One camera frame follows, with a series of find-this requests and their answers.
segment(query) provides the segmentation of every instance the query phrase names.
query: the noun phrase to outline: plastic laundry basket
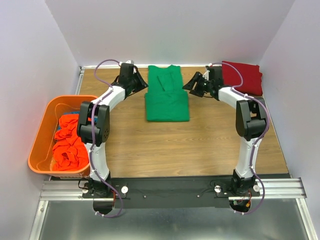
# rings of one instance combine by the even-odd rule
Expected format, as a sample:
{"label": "plastic laundry basket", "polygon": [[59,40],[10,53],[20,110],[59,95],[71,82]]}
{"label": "plastic laundry basket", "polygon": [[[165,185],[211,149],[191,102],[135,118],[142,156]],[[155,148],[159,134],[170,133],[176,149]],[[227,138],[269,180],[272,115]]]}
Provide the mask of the plastic laundry basket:
{"label": "plastic laundry basket", "polygon": [[82,178],[89,176],[89,163],[77,171],[52,171],[56,163],[53,158],[52,148],[56,143],[54,136],[59,126],[59,118],[64,113],[79,111],[83,101],[91,102],[96,98],[96,96],[91,95],[63,95],[49,102],[28,159],[28,165],[32,171],[58,178]]}

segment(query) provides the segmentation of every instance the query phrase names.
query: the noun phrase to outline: red clothing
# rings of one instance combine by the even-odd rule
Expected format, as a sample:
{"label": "red clothing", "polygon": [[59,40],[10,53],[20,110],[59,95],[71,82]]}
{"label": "red clothing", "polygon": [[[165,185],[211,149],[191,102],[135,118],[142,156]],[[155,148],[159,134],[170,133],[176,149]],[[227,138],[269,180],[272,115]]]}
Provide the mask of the red clothing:
{"label": "red clothing", "polygon": [[52,149],[56,161],[53,171],[77,171],[89,163],[87,149],[77,135],[78,118],[79,114],[66,114],[59,119],[61,129],[54,135],[57,142]]}
{"label": "red clothing", "polygon": [[[222,61],[234,66],[243,77],[243,85],[235,89],[244,94],[262,96],[261,77],[259,65],[251,65],[238,62]],[[230,66],[222,64],[223,83],[229,86],[236,86],[241,83],[238,73]]]}

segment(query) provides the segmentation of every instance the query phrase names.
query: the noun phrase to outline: wooden table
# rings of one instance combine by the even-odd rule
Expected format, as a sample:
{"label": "wooden table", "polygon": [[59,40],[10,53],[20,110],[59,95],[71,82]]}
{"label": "wooden table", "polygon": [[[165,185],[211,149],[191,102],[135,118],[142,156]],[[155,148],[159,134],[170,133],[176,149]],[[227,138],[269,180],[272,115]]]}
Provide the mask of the wooden table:
{"label": "wooden table", "polygon": [[[204,67],[183,67],[184,84]],[[139,69],[148,81],[148,69]],[[119,69],[99,69],[98,76],[111,83]],[[86,69],[81,95],[100,96],[108,86]],[[164,177],[231,175],[239,157],[240,137],[236,111],[215,99],[189,94],[189,122],[147,122],[144,89],[119,103],[110,113],[106,142],[112,177]],[[259,147],[258,174],[287,173],[275,130],[270,127]]]}

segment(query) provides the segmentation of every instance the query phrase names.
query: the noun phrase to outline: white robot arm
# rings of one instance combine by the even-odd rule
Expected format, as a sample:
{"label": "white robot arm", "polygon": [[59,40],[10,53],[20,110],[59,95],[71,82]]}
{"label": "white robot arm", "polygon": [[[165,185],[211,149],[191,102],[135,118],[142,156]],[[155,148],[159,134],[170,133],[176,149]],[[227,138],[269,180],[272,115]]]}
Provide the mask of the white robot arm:
{"label": "white robot arm", "polygon": [[[95,166],[99,176],[106,180],[110,177],[110,171],[106,159],[106,141],[110,133],[110,111],[120,102],[125,100],[130,94],[147,88],[147,83],[141,77],[138,68],[133,61],[127,61],[120,66],[119,76],[111,84],[112,87],[92,102],[83,102],[80,107],[79,121],[77,125],[77,134],[81,137],[88,152],[92,149],[91,164]],[[91,115],[93,106],[97,103],[94,115],[95,117],[95,146],[92,148],[92,126]],[[90,173],[90,178],[100,181],[94,173]]]}
{"label": "white robot arm", "polygon": [[[267,126],[267,113],[260,104],[224,85],[221,65],[207,66],[206,69],[203,75],[196,72],[183,89],[190,90],[190,94],[198,97],[210,93],[212,98],[225,102],[236,110],[235,128],[241,137],[241,144],[238,163],[231,179],[231,189],[234,194],[241,195],[255,185],[255,165],[261,136]],[[255,100],[265,105],[262,97]]]}

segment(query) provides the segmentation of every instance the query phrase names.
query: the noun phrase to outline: gray floor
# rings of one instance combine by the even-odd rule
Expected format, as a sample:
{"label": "gray floor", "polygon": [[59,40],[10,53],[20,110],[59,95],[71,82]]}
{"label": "gray floor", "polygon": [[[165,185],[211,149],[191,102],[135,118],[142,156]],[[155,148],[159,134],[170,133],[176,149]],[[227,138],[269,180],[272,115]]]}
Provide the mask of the gray floor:
{"label": "gray floor", "polygon": [[92,202],[50,202],[41,240],[306,240],[295,199],[266,199],[250,215],[213,207],[126,209],[105,219]]}

